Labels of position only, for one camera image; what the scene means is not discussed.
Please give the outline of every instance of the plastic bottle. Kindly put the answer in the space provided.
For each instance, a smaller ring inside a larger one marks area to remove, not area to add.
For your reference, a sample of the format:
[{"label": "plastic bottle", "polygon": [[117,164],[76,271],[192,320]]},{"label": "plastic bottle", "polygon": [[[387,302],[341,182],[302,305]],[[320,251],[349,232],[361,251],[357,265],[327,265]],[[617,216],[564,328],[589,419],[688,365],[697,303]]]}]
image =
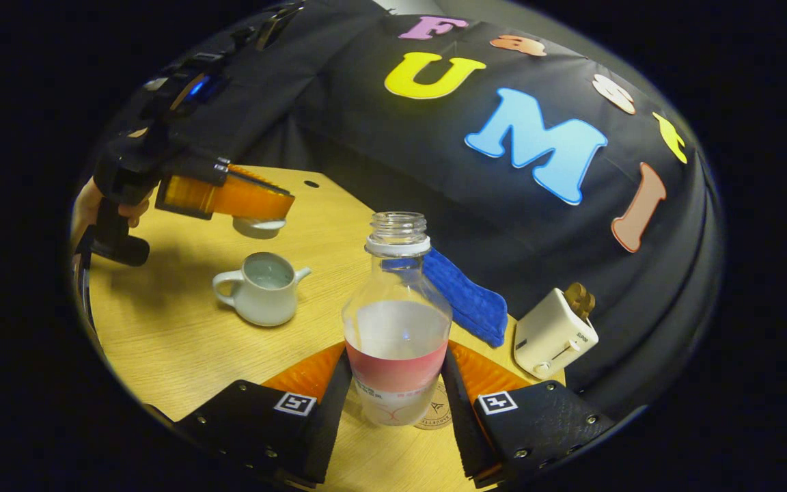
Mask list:
[{"label": "plastic bottle", "polygon": [[451,329],[451,306],[424,277],[430,239],[422,214],[372,215],[368,283],[342,310],[363,414],[385,426],[418,423],[433,398]]}]

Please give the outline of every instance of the table surface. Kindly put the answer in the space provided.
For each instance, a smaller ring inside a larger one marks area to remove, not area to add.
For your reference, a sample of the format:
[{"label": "table surface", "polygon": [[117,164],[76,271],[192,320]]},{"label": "table surface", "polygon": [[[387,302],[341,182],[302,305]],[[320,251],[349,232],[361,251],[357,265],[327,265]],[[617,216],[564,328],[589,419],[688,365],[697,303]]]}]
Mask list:
[{"label": "table surface", "polygon": [[[140,402],[171,420],[237,379],[262,383],[343,340],[341,309],[370,273],[363,251],[372,210],[318,172],[245,166],[296,196],[288,224],[271,239],[241,236],[228,215],[201,221],[151,208],[131,231],[150,243],[141,267],[94,256],[90,302],[112,370]],[[305,184],[310,180],[319,187]],[[156,199],[156,191],[151,203]],[[433,224],[428,224],[433,236]],[[291,321],[253,326],[212,293],[212,278],[246,256],[271,251],[312,274],[298,287]],[[515,320],[499,348],[452,324],[450,339],[530,382],[539,380],[512,357]],[[565,383],[563,371],[550,379]],[[422,430],[369,423],[349,389],[336,445],[321,490],[475,490],[463,476],[454,427]]]}]

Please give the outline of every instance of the blue cloth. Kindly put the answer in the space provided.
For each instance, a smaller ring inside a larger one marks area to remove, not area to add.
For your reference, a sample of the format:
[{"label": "blue cloth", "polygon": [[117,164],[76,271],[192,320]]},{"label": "blue cloth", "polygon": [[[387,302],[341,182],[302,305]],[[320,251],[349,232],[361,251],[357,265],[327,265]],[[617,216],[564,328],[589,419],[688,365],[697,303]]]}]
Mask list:
[{"label": "blue cloth", "polygon": [[449,301],[457,324],[493,348],[503,345],[509,318],[502,296],[473,284],[435,249],[424,256],[424,275]]}]

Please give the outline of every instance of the blue letter m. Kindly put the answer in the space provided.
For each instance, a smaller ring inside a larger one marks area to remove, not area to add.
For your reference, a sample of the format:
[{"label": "blue letter m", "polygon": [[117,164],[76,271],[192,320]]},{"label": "blue letter m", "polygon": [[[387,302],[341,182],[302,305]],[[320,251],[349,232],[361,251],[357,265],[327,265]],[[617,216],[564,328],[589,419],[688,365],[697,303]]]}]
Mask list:
[{"label": "blue letter m", "polygon": [[536,98],[511,88],[499,88],[497,94],[503,99],[497,111],[481,131],[466,136],[466,144],[499,158],[506,153],[503,138],[512,130],[512,165],[522,168],[553,152],[546,165],[534,168],[534,180],[570,205],[581,203],[582,178],[597,149],[609,143],[606,136],[575,119],[546,130]]}]

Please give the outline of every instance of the circular logo coaster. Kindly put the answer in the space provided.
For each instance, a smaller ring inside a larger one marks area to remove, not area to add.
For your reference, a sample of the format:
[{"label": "circular logo coaster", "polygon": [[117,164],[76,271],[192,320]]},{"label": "circular logo coaster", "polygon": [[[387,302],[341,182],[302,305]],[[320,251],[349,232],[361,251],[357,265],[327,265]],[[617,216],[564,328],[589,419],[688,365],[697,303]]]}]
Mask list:
[{"label": "circular logo coaster", "polygon": [[415,427],[431,431],[441,429],[448,424],[451,424],[451,407],[447,402],[445,383],[439,380],[437,381],[437,391],[434,393],[433,399],[430,400],[427,415],[415,424]]}]

